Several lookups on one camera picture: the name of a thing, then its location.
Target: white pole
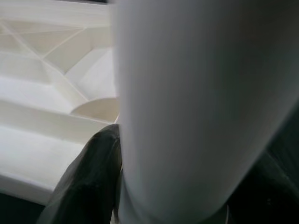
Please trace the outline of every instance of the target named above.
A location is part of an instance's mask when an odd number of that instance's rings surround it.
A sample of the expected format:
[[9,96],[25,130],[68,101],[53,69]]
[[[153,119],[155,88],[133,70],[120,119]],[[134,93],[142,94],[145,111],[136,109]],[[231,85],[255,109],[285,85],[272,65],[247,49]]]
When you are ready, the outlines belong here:
[[296,103],[298,23],[259,7],[117,1],[121,224],[215,213]]

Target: white tube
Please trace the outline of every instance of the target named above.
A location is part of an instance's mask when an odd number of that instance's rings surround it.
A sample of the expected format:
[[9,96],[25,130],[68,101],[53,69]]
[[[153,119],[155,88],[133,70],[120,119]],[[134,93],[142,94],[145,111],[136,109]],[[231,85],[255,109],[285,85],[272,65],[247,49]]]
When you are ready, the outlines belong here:
[[215,213],[296,103],[298,21],[249,2],[116,3],[121,224]]

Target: white geometric structure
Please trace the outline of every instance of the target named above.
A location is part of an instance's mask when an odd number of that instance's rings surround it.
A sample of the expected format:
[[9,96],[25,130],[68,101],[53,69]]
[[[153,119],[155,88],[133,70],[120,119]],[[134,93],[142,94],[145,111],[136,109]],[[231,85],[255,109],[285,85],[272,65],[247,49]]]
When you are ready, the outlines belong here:
[[119,114],[107,7],[39,0],[0,9],[0,192],[45,204]]

